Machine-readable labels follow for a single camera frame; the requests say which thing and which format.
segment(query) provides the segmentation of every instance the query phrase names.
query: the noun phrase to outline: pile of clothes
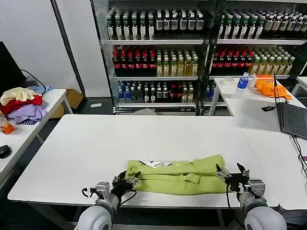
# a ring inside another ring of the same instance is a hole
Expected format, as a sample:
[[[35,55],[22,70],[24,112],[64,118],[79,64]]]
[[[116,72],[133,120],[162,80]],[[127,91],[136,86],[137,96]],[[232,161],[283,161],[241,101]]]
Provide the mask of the pile of clothes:
[[[47,115],[40,105],[43,102],[41,87],[14,88],[3,93],[0,98],[0,110],[16,124],[34,125]]]

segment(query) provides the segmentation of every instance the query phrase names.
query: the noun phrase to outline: white tabletop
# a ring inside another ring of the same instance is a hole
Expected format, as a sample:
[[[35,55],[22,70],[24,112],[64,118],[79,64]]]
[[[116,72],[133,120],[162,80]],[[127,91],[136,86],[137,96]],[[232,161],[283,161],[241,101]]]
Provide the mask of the white tabletop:
[[[48,204],[92,205],[84,187],[111,182],[128,160],[191,161],[221,154],[230,172],[236,163],[267,187],[268,205],[278,205],[262,167],[233,117],[65,115],[34,156],[10,200]],[[239,207],[235,193],[232,207]],[[166,195],[138,192],[127,202],[138,207],[227,207],[225,194]]]
[[[44,126],[59,104],[63,101],[65,93],[65,89],[52,90],[46,93],[43,97],[42,107],[46,109],[47,115],[42,121],[35,125],[16,125],[11,121],[16,128],[15,132],[9,135],[0,132],[0,146],[8,145],[12,149],[12,153],[9,157],[0,159],[0,183],[18,161],[33,138],[38,134],[38,131]]]
[[[243,129],[260,165],[266,173],[281,207],[287,210],[307,209],[302,200],[307,199],[306,179],[301,173],[301,164],[291,137],[280,132],[276,109],[264,112],[262,107],[274,106],[273,98],[263,96],[256,89],[238,89],[224,86],[224,79],[215,79],[220,93]],[[304,107],[295,97],[289,103]],[[303,155],[307,141],[298,140]]]

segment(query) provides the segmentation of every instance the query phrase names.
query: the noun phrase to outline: laptop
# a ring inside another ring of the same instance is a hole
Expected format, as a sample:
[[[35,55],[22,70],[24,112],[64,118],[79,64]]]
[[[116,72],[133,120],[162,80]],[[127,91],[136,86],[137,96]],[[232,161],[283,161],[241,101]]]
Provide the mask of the laptop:
[[[274,90],[274,98],[281,131],[283,133],[307,139],[307,109],[287,102],[277,102],[276,98],[280,97],[278,96],[275,75],[274,89],[276,89]]]

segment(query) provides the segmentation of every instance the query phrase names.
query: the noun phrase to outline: small black device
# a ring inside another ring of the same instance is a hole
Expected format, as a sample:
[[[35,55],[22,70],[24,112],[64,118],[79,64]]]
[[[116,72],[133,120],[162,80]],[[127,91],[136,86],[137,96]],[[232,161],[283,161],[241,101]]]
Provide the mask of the small black device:
[[[274,99],[277,107],[277,115],[280,129],[283,133],[307,139],[307,109],[285,102],[277,102],[275,95],[277,89],[276,76],[274,75]]]
[[[10,89],[21,87],[26,78],[3,42],[0,42],[0,97]]]
[[[3,145],[0,147],[0,159],[7,158],[11,153],[12,150],[8,145]]]

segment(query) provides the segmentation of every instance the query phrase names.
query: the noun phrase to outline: light blue cloth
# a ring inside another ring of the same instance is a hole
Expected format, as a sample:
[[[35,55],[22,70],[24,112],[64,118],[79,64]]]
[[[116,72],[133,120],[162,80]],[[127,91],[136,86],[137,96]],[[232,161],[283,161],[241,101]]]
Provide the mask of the light blue cloth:
[[[36,93],[43,94],[44,87],[43,86],[30,86],[28,89],[33,90]],[[46,85],[46,92],[53,90],[53,85]]]

